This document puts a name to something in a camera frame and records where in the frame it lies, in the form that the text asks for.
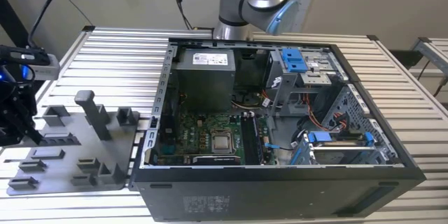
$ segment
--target metal frame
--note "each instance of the metal frame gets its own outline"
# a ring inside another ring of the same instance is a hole
[[[448,39],[419,38],[412,50],[419,51],[448,76]]]
[[[58,85],[43,92],[39,109],[52,104],[68,105],[75,97],[75,90],[90,86],[98,94],[107,109],[118,105],[131,106],[143,113],[139,121],[139,133],[135,143],[140,142],[144,129],[148,128],[150,111],[154,100],[154,90],[160,74],[160,62],[164,58],[166,43],[170,37],[210,38],[210,31],[151,30],[126,28],[100,28],[83,32],[86,38],[78,42],[66,59],[71,64],[62,72]],[[448,221],[448,134],[447,112],[439,107],[431,94],[411,77],[410,72],[394,60],[388,50],[367,36],[284,34],[278,37],[255,33],[255,40],[316,42],[338,44],[348,63],[354,67],[362,85],[370,92],[390,125],[392,126],[407,150],[426,173],[428,180],[415,190],[404,193],[379,212],[366,218],[338,218],[312,220],[314,223],[431,223]],[[379,68],[378,74],[367,72],[366,68]],[[7,149],[0,156],[0,182],[7,184],[16,174],[19,162],[14,160],[26,157],[28,150]],[[2,220],[42,220],[44,223],[60,223],[74,218],[86,224],[98,223],[103,218],[115,222],[152,223],[151,213],[139,193],[124,189],[111,192],[91,192],[83,194],[43,195],[38,197],[3,197]],[[260,220],[259,223],[296,223],[307,220]]]

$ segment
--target blue plastic clip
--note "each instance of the blue plastic clip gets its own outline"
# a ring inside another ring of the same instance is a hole
[[[287,65],[288,72],[306,73],[308,71],[308,66],[303,60],[302,53],[299,49],[283,48],[282,58]]]

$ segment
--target wire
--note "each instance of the wire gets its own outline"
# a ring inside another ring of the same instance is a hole
[[[432,95],[434,97],[436,97],[438,94],[440,93],[442,87],[443,87],[443,85],[439,85],[438,90],[436,90],[436,92],[435,92],[434,95]]]
[[[4,97],[2,98],[2,100],[0,100],[0,104],[10,98],[10,96],[12,96],[12,94],[14,94],[14,92],[15,92],[15,90],[16,90],[16,87],[18,87],[16,85],[12,86],[11,92],[10,92],[8,95],[4,96]]]
[[[302,134],[306,132],[306,130],[296,129],[296,131],[292,134],[291,142],[295,142],[298,138],[300,138]]]
[[[42,8],[42,10],[40,10],[39,17],[38,17],[38,19],[36,19],[36,22],[35,22],[34,27],[32,27],[32,29],[31,29],[31,32],[30,32],[30,34],[28,34],[28,45],[30,45],[32,48],[36,47],[36,44],[34,43],[34,36],[35,36],[36,28],[38,28],[38,25],[39,25],[39,23],[40,23],[42,17],[44,16],[44,13],[46,13],[46,11],[47,11],[47,8],[48,8],[51,2],[52,2],[52,0],[47,0],[47,1],[46,1],[44,6],[43,6],[43,8]]]
[[[12,85],[16,85],[16,86],[18,86],[18,85],[31,84],[31,83],[35,82],[35,79],[36,79],[36,72],[35,72],[35,69],[34,69],[32,67],[30,67],[28,64],[20,64],[20,65],[23,65],[24,67],[27,67],[27,68],[30,69],[31,74],[32,74],[31,79],[30,79],[30,80],[24,80],[24,81],[16,81],[16,82],[11,82],[11,81],[2,81],[2,82],[8,83],[8,84],[12,84]]]
[[[78,9],[78,11],[82,13],[82,15],[84,16],[84,18],[87,19],[87,21],[90,22],[91,26],[94,26],[92,21],[90,20],[90,18],[86,16],[84,12],[82,11],[82,9],[78,7],[78,5],[74,3],[72,0],[68,0],[71,2],[71,4],[75,6],[75,8]]]
[[[422,77],[422,75],[423,75],[423,72],[424,72],[426,69],[427,69],[427,66],[430,65],[430,62],[431,62],[431,61],[428,60],[426,66],[424,66],[423,69],[422,69],[422,72],[420,72],[420,74],[419,74],[418,80],[420,80],[420,77]]]
[[[188,18],[186,17],[183,5],[182,5],[182,3],[180,3],[179,0],[176,0],[176,4],[178,4],[178,8],[179,8],[180,14],[183,15],[183,19],[184,19],[184,23],[186,23],[187,29],[191,30],[191,29],[194,29],[194,27],[191,26]]]
[[[232,104],[235,106],[238,106],[239,108],[244,109],[244,110],[254,110],[254,109],[259,109],[260,108],[260,107],[250,107],[250,106],[240,105],[235,101],[232,101]]]
[[[306,102],[307,102],[307,105],[308,105],[308,114],[310,114],[310,120],[312,121],[312,123],[324,131],[328,131],[328,129],[326,127],[323,127],[323,125],[319,123],[316,117],[315,117],[315,114],[314,114],[314,111],[312,111],[312,108],[311,108],[311,104],[310,104],[310,95],[308,93],[306,94]]]

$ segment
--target power supply label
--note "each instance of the power supply label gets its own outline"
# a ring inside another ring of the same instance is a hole
[[[228,65],[227,54],[194,54],[194,65]]]

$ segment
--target metal computer chassis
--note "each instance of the metal computer chassis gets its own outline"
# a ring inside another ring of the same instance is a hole
[[[144,151],[158,140],[166,85],[179,47],[272,50],[294,46],[331,48],[404,167],[147,165]],[[426,180],[336,45],[171,39],[151,121],[135,161],[132,186],[140,191],[155,221],[366,217]]]

